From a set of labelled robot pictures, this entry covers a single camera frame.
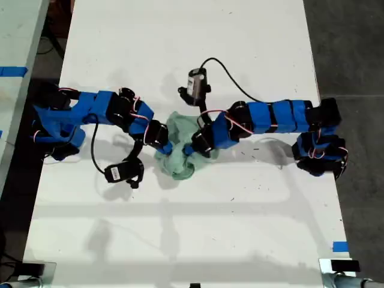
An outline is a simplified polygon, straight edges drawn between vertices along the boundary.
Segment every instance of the white tabletop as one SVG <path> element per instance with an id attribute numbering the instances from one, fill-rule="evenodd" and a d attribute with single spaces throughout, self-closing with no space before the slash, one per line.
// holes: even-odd
<path id="1" fill-rule="evenodd" d="M 35 61 L 49 0 L 0 0 L 0 67 L 27 67 L 21 77 L 0 77 L 0 197 Z"/>
<path id="2" fill-rule="evenodd" d="M 165 122 L 197 115 L 177 88 L 210 56 L 266 101 L 319 102 L 302 0 L 77 0 L 61 86 L 133 89 Z M 210 109 L 247 100 L 208 63 Z M 79 155 L 43 167 L 25 260 L 53 261 L 54 287 L 322 287 L 319 258 L 345 241 L 333 175 L 299 170 L 284 151 L 297 134 L 242 140 L 185 181 L 162 174 L 145 147 L 144 180 L 108 184 Z M 102 126 L 101 167 L 133 141 Z"/>

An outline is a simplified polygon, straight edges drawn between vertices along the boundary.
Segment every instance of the black cable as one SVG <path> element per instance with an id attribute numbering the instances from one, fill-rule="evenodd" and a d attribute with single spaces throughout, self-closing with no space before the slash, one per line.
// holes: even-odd
<path id="1" fill-rule="evenodd" d="M 48 37 L 46 37 L 46 36 L 41 36 L 41 37 L 40 37 L 39 44 L 41 43 L 42 40 L 47 40 L 47 41 L 49 41 Z M 44 55 L 44 54 L 48 54 L 48 53 L 51 52 L 53 49 L 54 49 L 54 46 L 53 46 L 53 45 L 51 46 L 51 48 L 49 48 L 48 50 L 43 51 L 43 52 L 39 52 L 38 49 L 37 49 L 36 55 Z"/>
<path id="2" fill-rule="evenodd" d="M 53 47 L 51 47 L 49 50 L 44 51 L 44 52 L 37 52 L 36 54 L 37 55 L 45 55 L 45 54 L 48 54 L 49 52 L 51 52 L 52 50 L 53 50 Z"/>
<path id="3" fill-rule="evenodd" d="M 203 68 L 204 65 L 205 65 L 208 61 L 210 61 L 210 60 L 214 60 L 214 61 L 216 61 L 217 63 L 219 63 L 219 64 L 222 66 L 222 68 L 224 69 L 224 71 L 227 73 L 228 77 L 232 80 L 232 82 L 236 85 L 236 87 L 239 88 L 239 90 L 240 90 L 241 92 L 243 92 L 243 94 L 244 94 L 245 96 L 247 96 L 249 99 L 252 99 L 253 101 L 256 101 L 256 102 L 263 102 L 263 101 L 260 101 L 260 100 L 257 100 L 257 99 L 255 99 L 255 98 L 253 98 L 253 97 L 250 96 L 248 93 L 246 93 L 246 92 L 240 87 L 240 85 L 236 82 L 236 80 L 231 76 L 231 74 L 229 74 L 227 68 L 224 66 L 224 64 L 223 64 L 219 59 L 214 58 L 214 57 L 210 57 L 210 58 L 208 58 L 208 59 L 205 60 L 205 61 L 203 62 L 203 64 L 200 66 L 200 69 Z"/>
<path id="4" fill-rule="evenodd" d="M 102 171 L 102 169 L 99 167 L 99 165 L 96 163 L 96 160 L 95 160 L 95 153 L 94 153 L 94 144 L 95 144 L 95 138 L 96 138 L 96 133 L 97 133 L 97 129 L 98 129 L 98 124 L 99 124 L 99 121 L 98 121 L 98 117 L 96 114 L 94 113 L 91 113 L 89 114 L 90 116 L 94 116 L 96 118 L 96 126 L 95 126 L 95 130 L 94 130 L 94 134 L 92 136 L 92 140 L 91 140 L 91 158 L 92 158 L 92 162 L 94 163 L 96 169 L 101 173 L 101 174 L 104 174 L 104 171 Z"/>

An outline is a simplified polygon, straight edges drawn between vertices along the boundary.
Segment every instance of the blue tape strip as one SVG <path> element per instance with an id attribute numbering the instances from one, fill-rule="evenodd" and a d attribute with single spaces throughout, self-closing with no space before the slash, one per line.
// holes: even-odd
<path id="1" fill-rule="evenodd" d="M 346 241 L 334 241 L 332 248 L 333 252 L 348 252 L 348 242 Z"/>
<path id="2" fill-rule="evenodd" d="M 26 67 L 0 67 L 0 77 L 24 77 L 27 71 Z"/>

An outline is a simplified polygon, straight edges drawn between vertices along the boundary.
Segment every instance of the floor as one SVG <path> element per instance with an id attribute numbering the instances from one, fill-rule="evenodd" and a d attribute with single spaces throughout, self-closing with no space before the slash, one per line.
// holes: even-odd
<path id="1" fill-rule="evenodd" d="M 339 136 L 347 140 L 349 165 L 337 181 L 350 254 L 358 259 L 362 277 L 384 282 L 384 1 L 382 0 L 304 0 L 322 97 L 335 97 L 343 118 Z M 49 47 L 42 41 L 40 52 Z M 29 95 L 40 79 L 58 81 L 62 61 L 55 51 L 36 58 Z M 31 111 L 23 115 L 17 147 L 28 139 L 23 136 Z M 37 187 L 42 162 L 40 151 L 20 153 L 13 157 L 12 167 L 23 167 L 21 175 L 10 173 L 0 202 L 0 250 L 21 259 L 34 193 L 22 189 L 23 182 Z M 11 203 L 22 203 L 23 209 L 12 209 Z M 8 271 L 3 269 L 3 279 Z"/>

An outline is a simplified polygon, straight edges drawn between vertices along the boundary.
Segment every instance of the crumpled green cloth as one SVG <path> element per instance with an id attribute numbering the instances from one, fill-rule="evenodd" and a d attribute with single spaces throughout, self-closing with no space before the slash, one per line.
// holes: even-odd
<path id="1" fill-rule="evenodd" d="M 192 135 L 199 129 L 196 120 L 196 116 L 184 116 L 177 112 L 173 112 L 167 120 L 168 138 L 173 150 L 170 155 L 156 152 L 155 159 L 161 171 L 174 180 L 188 179 L 196 170 L 214 162 L 218 157 L 218 150 L 211 151 L 210 158 L 205 158 L 199 153 L 193 153 L 188 157 L 184 155 L 182 150 L 185 144 L 191 143 Z"/>

